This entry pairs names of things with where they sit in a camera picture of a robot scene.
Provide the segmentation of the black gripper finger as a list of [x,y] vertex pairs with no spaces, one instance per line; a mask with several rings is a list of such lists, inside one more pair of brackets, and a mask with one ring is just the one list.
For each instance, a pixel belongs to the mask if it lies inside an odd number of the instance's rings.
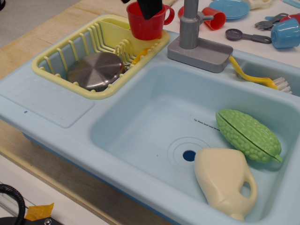
[[137,2],[146,20],[151,19],[163,8],[162,0],[138,0]]

